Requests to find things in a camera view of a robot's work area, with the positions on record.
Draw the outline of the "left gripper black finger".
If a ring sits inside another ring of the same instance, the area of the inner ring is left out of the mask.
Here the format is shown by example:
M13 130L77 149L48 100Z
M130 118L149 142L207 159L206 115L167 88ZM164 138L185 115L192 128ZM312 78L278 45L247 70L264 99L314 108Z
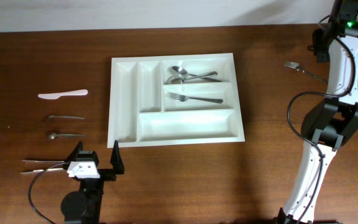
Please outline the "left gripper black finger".
M79 141L74 150L69 154L69 156L64 160L63 169L67 170L70 166L70 163L75 161L78 153L83 150L83 142Z
M114 141L110 164L112 165L112 169L116 174L122 175L125 173L125 167L121 158L121 154L119 151L119 143L117 140Z

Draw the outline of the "metal spoon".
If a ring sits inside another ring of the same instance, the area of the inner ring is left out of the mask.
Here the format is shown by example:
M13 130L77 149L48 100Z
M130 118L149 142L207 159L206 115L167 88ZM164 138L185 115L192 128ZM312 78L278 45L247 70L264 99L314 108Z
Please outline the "metal spoon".
M180 76L182 78L187 78L188 75L190 74L187 70L185 70L183 67L179 67L179 66L172 66L170 68L170 71L174 73L175 76ZM201 79L207 79L207 80L215 80L215 77L204 77Z
M182 78L180 76L171 76L170 78L168 78L168 80L165 83L172 84L174 81L179 81L180 83L183 83L185 80L192 80L195 78L204 78L204 77L216 77L217 75L218 75L217 72L209 72L201 75L189 74L187 78Z

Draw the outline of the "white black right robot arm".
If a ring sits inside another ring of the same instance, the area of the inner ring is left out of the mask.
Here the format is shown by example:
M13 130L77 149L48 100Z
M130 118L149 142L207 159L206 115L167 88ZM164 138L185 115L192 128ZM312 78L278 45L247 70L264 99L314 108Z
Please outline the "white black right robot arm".
M309 111L296 135L303 155L295 184L274 223L313 223L327 169L338 149L358 130L358 0L336 0L328 24L319 25L308 47L330 64L323 100Z

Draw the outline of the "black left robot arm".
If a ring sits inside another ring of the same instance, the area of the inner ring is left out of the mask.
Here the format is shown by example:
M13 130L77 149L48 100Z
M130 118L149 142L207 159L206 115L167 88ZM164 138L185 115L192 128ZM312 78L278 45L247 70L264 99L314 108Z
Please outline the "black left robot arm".
M119 152L119 143L114 142L110 169L99 169L99 159L95 151L85 151L80 141L65 159L63 169L68 176L80 183L77 191L68 193L62 200L60 209L65 223L98 223L104 183L115 181L117 175L124 174L125 167Z

